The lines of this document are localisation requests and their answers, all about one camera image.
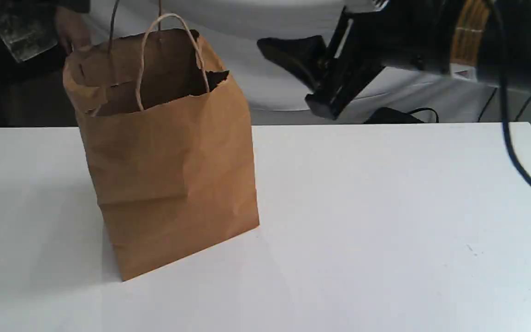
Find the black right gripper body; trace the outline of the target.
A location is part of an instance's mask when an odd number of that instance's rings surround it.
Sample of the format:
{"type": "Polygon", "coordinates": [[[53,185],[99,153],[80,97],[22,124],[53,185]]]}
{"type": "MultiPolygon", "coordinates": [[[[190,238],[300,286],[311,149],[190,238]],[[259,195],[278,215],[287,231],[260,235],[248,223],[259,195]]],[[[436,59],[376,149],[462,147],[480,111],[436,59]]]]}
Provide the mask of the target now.
{"type": "Polygon", "coordinates": [[[449,74],[457,0],[382,0],[372,11],[345,6],[327,46],[326,93],[305,100],[318,117],[336,120],[386,67],[449,74]]]}

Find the person's hand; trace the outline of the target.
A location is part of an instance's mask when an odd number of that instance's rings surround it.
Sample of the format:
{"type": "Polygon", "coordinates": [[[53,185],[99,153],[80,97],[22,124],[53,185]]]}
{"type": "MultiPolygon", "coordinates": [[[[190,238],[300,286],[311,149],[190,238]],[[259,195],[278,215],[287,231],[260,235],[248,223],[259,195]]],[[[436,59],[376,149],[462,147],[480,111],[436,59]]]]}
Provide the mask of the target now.
{"type": "Polygon", "coordinates": [[[91,44],[91,34],[83,14],[59,6],[55,13],[55,27],[59,44],[66,54],[91,44]]]}

